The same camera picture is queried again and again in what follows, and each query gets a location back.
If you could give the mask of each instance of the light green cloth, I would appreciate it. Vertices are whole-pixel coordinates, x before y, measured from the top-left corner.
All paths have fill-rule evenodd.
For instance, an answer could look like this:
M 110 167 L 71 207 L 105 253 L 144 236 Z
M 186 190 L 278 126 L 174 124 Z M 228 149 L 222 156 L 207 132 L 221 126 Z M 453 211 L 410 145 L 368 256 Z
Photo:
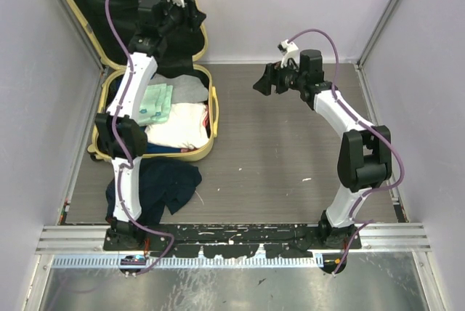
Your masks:
M 154 84 L 148 86 L 140 103 L 140 126 L 148 124 L 162 124 L 168 121 L 171 110 L 171 96 L 173 86 L 167 84 Z

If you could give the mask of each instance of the wooden floor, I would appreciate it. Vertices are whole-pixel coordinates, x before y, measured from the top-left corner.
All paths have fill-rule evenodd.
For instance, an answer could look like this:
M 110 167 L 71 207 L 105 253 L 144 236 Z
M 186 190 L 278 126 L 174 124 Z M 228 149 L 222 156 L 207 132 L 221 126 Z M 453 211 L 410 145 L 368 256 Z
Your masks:
M 325 66 L 332 79 L 333 65 Z M 219 136 L 195 165 L 203 181 L 198 195 L 166 223 L 317 222 L 339 187 L 340 140 L 298 92 L 264 97 L 252 89 L 263 65 L 210 65 L 219 98 Z M 338 87 L 363 117 L 367 110 L 352 65 L 340 67 Z M 103 222 L 105 188 L 113 170 L 84 154 L 67 222 Z M 359 219 L 396 222 L 389 193 L 365 202 Z

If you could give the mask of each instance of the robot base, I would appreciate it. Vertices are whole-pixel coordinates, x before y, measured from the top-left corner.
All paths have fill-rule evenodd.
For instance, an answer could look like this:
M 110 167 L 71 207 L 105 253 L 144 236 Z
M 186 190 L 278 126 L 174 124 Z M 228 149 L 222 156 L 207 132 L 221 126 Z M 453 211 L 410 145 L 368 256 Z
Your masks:
M 350 236 L 355 230 L 353 224 L 346 227 L 332 227 L 326 216 L 326 211 L 323 211 L 318 222 L 318 239 L 328 248 L 339 249 L 341 246 L 345 248 L 345 244 L 349 242 Z
M 131 222 L 122 222 L 113 218 L 105 236 L 105 243 L 117 244 L 123 251 L 142 250 L 146 235 L 145 231 L 135 227 Z

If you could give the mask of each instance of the metal plate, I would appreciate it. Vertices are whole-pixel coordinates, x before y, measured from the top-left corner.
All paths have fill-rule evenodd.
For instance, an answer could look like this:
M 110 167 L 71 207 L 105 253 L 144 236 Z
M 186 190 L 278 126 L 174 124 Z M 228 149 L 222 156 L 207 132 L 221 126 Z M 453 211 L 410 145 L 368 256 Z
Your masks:
M 92 293 L 66 291 L 96 286 Z M 306 267 L 166 268 L 137 278 L 112 269 L 54 268 L 40 310 L 51 306 L 67 311 L 428 310 L 410 253 L 353 254 L 336 278 Z

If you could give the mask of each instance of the black mounting plate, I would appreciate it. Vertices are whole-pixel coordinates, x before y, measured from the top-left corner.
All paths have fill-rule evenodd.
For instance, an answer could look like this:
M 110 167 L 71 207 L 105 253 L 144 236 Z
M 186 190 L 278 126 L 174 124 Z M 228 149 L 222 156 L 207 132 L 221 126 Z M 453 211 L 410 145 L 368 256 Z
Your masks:
M 312 249 L 344 249 L 339 246 L 327 246 L 318 239 L 318 227 L 306 224 L 247 224 L 247 225 L 157 225 L 150 229 L 171 233 L 175 242 L 167 257 L 195 258 L 203 248 L 206 258 L 216 255 L 225 259 L 252 257 L 260 244 L 264 245 L 266 257 L 299 258 L 312 257 Z M 108 229 L 103 249 L 105 251 L 141 251 L 147 250 L 153 257 L 159 256 L 169 244 L 168 238 L 147 234 L 147 241 L 138 244 L 114 235 Z M 352 243 L 351 249 L 360 249 L 360 238 Z

